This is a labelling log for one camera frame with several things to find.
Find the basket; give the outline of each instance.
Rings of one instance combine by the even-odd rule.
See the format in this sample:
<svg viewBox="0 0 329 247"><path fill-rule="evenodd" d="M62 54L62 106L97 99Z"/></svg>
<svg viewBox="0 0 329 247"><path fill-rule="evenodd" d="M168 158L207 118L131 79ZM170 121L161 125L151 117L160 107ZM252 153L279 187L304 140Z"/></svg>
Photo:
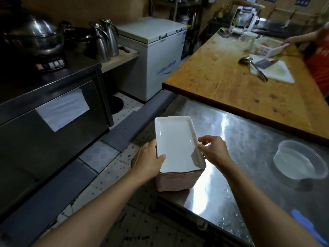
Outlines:
<svg viewBox="0 0 329 247"><path fill-rule="evenodd" d="M270 47L264 46L261 43L265 42ZM250 51L255 55L261 55L266 57L271 57L282 52L289 44L281 45L282 41L274 40L268 37L262 37L256 39L250 49Z"/></svg>

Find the freezer handle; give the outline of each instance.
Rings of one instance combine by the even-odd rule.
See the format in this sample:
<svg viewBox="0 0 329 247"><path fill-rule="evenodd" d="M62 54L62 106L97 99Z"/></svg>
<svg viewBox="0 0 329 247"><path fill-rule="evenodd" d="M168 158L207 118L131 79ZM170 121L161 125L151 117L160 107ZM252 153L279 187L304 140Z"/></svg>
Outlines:
<svg viewBox="0 0 329 247"><path fill-rule="evenodd" d="M159 36L159 40L163 39L163 38L166 38L167 37L167 33L165 36Z"/></svg>

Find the blue glove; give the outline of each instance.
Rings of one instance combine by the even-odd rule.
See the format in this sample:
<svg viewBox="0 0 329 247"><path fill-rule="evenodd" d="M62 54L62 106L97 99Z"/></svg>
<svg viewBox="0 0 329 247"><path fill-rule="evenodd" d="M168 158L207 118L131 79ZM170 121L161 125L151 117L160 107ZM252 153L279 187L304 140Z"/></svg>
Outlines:
<svg viewBox="0 0 329 247"><path fill-rule="evenodd" d="M329 246L328 243L319 235L319 233L316 232L314 229L314 225L311 223L310 220L308 220L306 217L304 217L298 210L292 210L290 212L290 215L297 220L298 223L300 223L305 229L307 229L308 232L311 233L311 235L323 246Z"/></svg>

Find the wall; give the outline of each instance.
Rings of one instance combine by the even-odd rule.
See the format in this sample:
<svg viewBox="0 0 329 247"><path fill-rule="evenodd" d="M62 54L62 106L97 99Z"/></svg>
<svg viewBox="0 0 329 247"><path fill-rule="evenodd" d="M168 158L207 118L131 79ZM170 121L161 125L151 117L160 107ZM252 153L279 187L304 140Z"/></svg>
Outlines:
<svg viewBox="0 0 329 247"><path fill-rule="evenodd" d="M204 17L201 24L201 31L207 26L208 20L210 20L216 10L218 10L224 4L227 6L230 0L216 0L211 7L206 8L204 11ZM265 2L264 0L257 0L257 3L263 4L265 8L261 12L261 17L267 17L268 14L273 10L275 5L278 8L293 11L296 0L277 0L276 3ZM299 7L298 12L314 14L321 12L326 6L328 0L311 0L310 4L306 8ZM271 19L286 21L289 19L289 13L273 13ZM292 19L293 22L303 24L307 19L307 16L295 15Z"/></svg>
<svg viewBox="0 0 329 247"><path fill-rule="evenodd" d="M109 18L114 24L148 16L148 0L22 0L27 8L47 13L56 22L68 20L87 27L90 21Z"/></svg>

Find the white machine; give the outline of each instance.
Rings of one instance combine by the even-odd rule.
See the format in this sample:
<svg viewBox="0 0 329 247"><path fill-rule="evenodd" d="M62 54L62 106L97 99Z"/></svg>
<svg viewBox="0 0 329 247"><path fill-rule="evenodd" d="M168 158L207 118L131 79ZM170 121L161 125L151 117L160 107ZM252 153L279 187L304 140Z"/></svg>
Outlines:
<svg viewBox="0 0 329 247"><path fill-rule="evenodd" d="M256 0L247 0L249 4L253 5ZM245 31L251 32L258 19L256 8L249 6L239 6L236 9L234 17L231 22L230 32L242 34Z"/></svg>
<svg viewBox="0 0 329 247"><path fill-rule="evenodd" d="M120 90L148 101L179 67L187 26L143 17L117 28L118 43L138 51L139 56L112 71L112 77Z"/></svg>

